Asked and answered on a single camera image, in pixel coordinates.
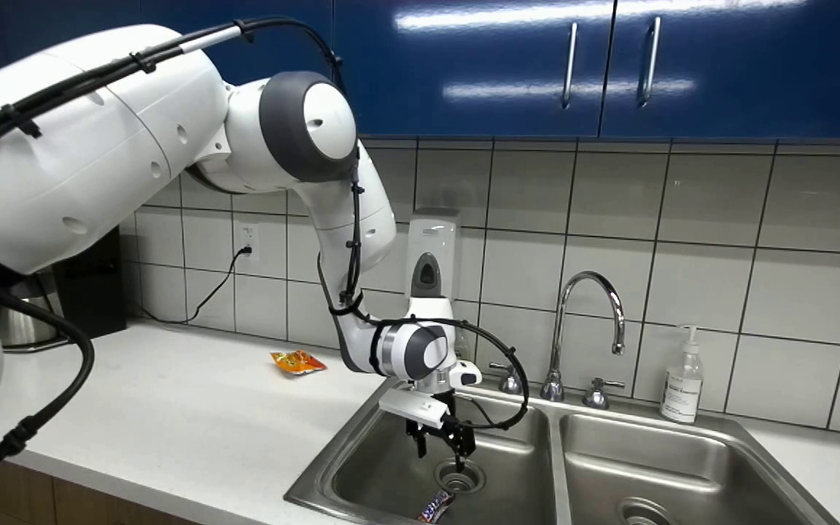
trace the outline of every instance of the appliance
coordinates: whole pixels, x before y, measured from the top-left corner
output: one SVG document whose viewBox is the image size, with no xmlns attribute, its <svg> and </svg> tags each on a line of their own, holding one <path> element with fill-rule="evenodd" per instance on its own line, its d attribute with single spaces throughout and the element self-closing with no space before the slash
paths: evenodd
<svg viewBox="0 0 840 525">
<path fill-rule="evenodd" d="M 68 319 L 91 338 L 126 330 L 119 232 L 106 235 L 85 254 L 25 277 L 12 293 L 22 303 Z M 50 324 L 5 306 L 0 306 L 0 338 L 5 350 L 46 350 L 65 344 Z"/>
</svg>

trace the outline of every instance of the blue cabinet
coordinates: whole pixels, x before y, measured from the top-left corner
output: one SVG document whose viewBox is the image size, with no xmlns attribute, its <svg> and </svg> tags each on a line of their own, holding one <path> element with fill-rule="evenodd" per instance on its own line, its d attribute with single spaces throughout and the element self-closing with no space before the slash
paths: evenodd
<svg viewBox="0 0 840 525">
<path fill-rule="evenodd" d="M 330 38 L 330 0 L 0 0 L 0 57 L 14 63 L 40 47 L 126 25 L 161 25 L 177 33 L 237 19 L 301 19 Z M 231 41 L 206 50 L 234 86 L 278 71 L 326 71 L 318 50 L 291 29 L 269 29 L 254 45 Z"/>
<path fill-rule="evenodd" d="M 840 140 L 840 0 L 620 0 L 610 66 L 601 138 Z"/>
<path fill-rule="evenodd" d="M 596 138 L 610 20 L 607 0 L 339 0 L 332 45 L 365 136 Z"/>
</svg>

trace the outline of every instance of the tile backsplash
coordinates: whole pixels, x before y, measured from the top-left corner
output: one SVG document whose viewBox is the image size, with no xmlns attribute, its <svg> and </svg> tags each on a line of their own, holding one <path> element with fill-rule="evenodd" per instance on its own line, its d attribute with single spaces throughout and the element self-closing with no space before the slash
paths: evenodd
<svg viewBox="0 0 840 525">
<path fill-rule="evenodd" d="M 405 311 L 405 225 L 461 219 L 456 313 L 547 372 L 555 297 L 574 273 L 607 276 L 628 347 L 596 283 L 563 324 L 563 383 L 617 383 L 658 401 L 682 327 L 701 327 L 703 410 L 840 432 L 840 146 L 371 140 L 400 239 L 365 276 L 367 311 Z M 186 319 L 254 225 L 269 254 L 200 311 L 197 327 L 335 347 L 314 277 L 318 242 L 294 197 L 219 197 L 177 179 L 126 225 L 132 303 Z M 470 335 L 461 354 L 501 363 Z"/>
</svg>

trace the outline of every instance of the sink basin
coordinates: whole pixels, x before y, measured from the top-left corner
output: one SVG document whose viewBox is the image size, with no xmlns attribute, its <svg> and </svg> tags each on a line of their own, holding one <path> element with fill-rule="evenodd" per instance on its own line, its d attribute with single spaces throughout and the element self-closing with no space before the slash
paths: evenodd
<svg viewBox="0 0 840 525">
<path fill-rule="evenodd" d="M 418 522 L 440 493 L 458 493 L 440 522 L 556 525 L 827 525 L 817 506 L 737 423 L 701 417 L 680 426 L 651 410 L 596 411 L 530 401 L 511 432 L 479 432 L 464 474 L 429 437 L 418 458 L 402 421 L 377 401 L 330 442 L 285 493 L 288 503 L 348 522 Z M 470 388 L 461 421 L 501 421 L 515 397 Z"/>
<path fill-rule="evenodd" d="M 778 467 L 765 464 L 743 430 L 730 423 L 708 432 L 644 417 L 566 416 L 559 430 L 572 522 L 825 522 L 795 506 L 798 493 L 784 491 Z"/>
<path fill-rule="evenodd" d="M 491 417 L 515 411 L 514 401 L 475 401 Z M 458 416 L 485 423 L 470 401 Z M 377 397 L 339 432 L 339 437 L 301 475 L 285 500 L 352 521 L 410 522 L 440 493 L 458 493 L 444 522 L 534 522 L 552 525 L 555 478 L 547 421 L 527 411 L 511 432 L 479 432 L 479 449 L 456 471 L 453 449 L 425 437 L 425 455 L 405 436 L 405 423 L 377 411 Z"/>
</svg>

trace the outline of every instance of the orange object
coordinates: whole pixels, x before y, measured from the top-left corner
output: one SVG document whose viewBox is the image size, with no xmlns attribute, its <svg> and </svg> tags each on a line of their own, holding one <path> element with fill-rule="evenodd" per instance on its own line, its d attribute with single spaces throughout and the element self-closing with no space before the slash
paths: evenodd
<svg viewBox="0 0 840 525">
<path fill-rule="evenodd" d="M 326 366 L 304 350 L 294 354 L 272 354 L 275 367 L 283 372 L 285 376 L 307 376 L 326 372 Z"/>
</svg>

